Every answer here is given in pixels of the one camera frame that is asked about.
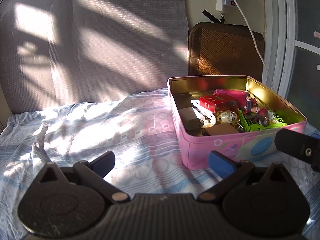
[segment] green snack package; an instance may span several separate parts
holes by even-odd
[[[238,115],[240,118],[240,121],[242,125],[244,126],[245,130],[247,132],[253,132],[253,131],[261,131],[266,129],[272,129],[272,128],[279,128],[286,126],[287,124],[279,114],[277,114],[275,111],[268,110],[268,119],[270,120],[270,124],[267,127],[262,126],[259,124],[260,121],[256,122],[254,119],[247,119],[244,114],[242,114],[241,110],[238,110]]]

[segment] blue and white cloth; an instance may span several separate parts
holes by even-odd
[[[318,132],[307,125],[306,134]],[[107,103],[81,103],[9,118],[0,135],[0,239],[26,234],[17,207],[45,162],[71,166],[112,150],[114,169],[105,177],[131,197],[135,193],[182,193],[195,196],[221,179],[210,169],[182,165],[167,89]],[[255,159],[257,165],[281,161],[311,206],[304,235],[319,235],[319,174],[310,165],[283,153]]]

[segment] pink tin box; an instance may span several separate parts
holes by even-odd
[[[281,128],[219,136],[194,136],[186,131],[178,109],[192,106],[192,99],[198,100],[200,96],[212,94],[217,88],[248,91],[267,109],[275,110],[282,117],[288,124],[285,129],[302,133],[307,125],[306,117],[299,110],[252,77],[214,75],[170,78],[168,93],[182,162],[191,170],[208,168],[208,155],[212,150],[236,161],[276,151],[274,138]]]

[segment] striped fabric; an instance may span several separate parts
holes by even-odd
[[[310,125],[306,133],[316,130]],[[110,104],[81,103],[40,112],[16,114],[0,135],[0,239],[21,239],[25,231],[16,212],[19,201],[47,161],[71,166],[91,161],[107,150],[116,155],[105,180],[135,193],[192,192],[195,196],[220,178],[210,169],[182,165],[167,89],[144,92]],[[276,153],[258,165],[284,162],[306,195],[311,216],[305,235],[316,239],[318,174],[309,165]]]

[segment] screw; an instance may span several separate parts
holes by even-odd
[[[311,155],[311,153],[312,153],[312,150],[310,148],[307,148],[306,149],[306,156],[309,157]]]
[[[203,201],[212,201],[216,198],[216,195],[211,192],[204,192],[200,195],[200,198]]]
[[[113,193],[111,198],[116,202],[125,201],[128,198],[128,195],[124,192]]]

